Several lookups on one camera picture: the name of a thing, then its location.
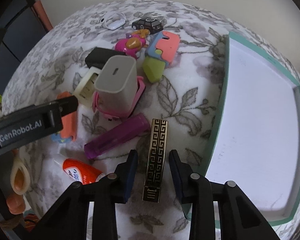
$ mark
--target black and gold rectangular object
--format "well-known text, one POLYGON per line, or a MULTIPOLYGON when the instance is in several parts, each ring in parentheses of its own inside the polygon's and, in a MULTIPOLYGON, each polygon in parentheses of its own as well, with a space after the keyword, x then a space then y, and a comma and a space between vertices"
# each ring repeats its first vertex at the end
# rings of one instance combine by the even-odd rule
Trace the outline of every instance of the black and gold rectangular object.
POLYGON ((167 131, 168 121, 152 119, 147 173, 142 200, 159 202, 167 131))

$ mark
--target tray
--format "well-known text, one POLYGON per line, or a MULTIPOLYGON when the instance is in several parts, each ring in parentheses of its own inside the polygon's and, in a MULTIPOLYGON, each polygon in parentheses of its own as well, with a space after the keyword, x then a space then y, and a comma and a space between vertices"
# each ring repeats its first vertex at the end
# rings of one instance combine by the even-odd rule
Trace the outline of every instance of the tray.
MULTIPOLYGON (((300 201, 300 83, 277 60, 230 33, 226 75, 197 172, 233 180, 272 226, 293 219, 300 201)), ((184 211, 191 217, 191 209, 184 211)), ((216 226, 219 227, 215 202, 216 226)))

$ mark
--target floral blanket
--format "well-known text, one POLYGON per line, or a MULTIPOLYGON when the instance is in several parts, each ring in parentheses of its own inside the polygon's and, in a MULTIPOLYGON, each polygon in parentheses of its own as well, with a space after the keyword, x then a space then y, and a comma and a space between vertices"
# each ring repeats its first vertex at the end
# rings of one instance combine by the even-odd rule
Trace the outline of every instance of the floral blanket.
MULTIPOLYGON (((196 6, 170 1, 127 0, 98 4, 77 11, 53 30, 29 52, 11 78, 2 98, 4 114, 31 104, 56 99, 63 92, 73 92, 88 71, 85 57, 96 46, 113 48, 115 43, 132 32, 131 23, 141 17, 153 17, 164 29, 180 35, 181 43, 174 62, 164 71, 161 81, 146 83, 146 91, 135 109, 152 118, 169 121, 166 152, 176 149, 181 161, 198 166, 207 158, 203 154, 210 136, 215 110, 224 77, 225 40, 229 31, 246 37, 265 49, 300 81, 300 75, 290 61, 252 30, 227 17, 196 6), (125 25, 115 31, 101 26, 107 11, 125 14, 125 25)), ((138 74, 144 53, 138 59, 138 74)), ((39 217, 70 185, 72 180, 53 162, 61 153, 104 171, 113 172, 124 162, 130 149, 138 151, 138 170, 131 198, 126 205, 117 204, 117 228, 120 239, 184 240, 189 237, 190 223, 184 218, 175 197, 170 168, 163 173, 161 198, 158 204, 142 201, 146 172, 148 133, 87 160, 83 145, 113 128, 119 121, 108 121, 101 114, 84 106, 78 108, 78 138, 76 142, 58 144, 50 137, 30 143, 20 149, 31 176, 26 198, 39 217)), ((92 213, 88 219, 87 238, 91 239, 92 213)), ((296 239, 300 234, 300 205, 295 218, 274 227, 281 239, 296 239)), ((216 229, 217 239, 220 231, 216 229)))

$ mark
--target purple plastic case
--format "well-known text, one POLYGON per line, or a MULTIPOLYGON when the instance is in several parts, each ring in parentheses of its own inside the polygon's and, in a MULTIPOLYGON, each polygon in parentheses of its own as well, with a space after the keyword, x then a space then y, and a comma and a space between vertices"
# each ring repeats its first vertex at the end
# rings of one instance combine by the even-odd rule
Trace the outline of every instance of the purple plastic case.
POLYGON ((85 155, 88 159, 95 158, 150 129, 146 117, 142 113, 137 114, 87 143, 84 146, 85 155))

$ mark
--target red glue bottle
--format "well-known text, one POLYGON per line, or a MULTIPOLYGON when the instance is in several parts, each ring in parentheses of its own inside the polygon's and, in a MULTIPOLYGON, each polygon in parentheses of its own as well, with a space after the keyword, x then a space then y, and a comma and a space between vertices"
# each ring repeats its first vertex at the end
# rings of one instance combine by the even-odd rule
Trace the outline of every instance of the red glue bottle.
POLYGON ((62 154, 57 154, 53 157, 54 162, 59 165, 65 173, 76 181, 80 181, 83 185, 98 182, 105 174, 81 161, 70 159, 62 154))

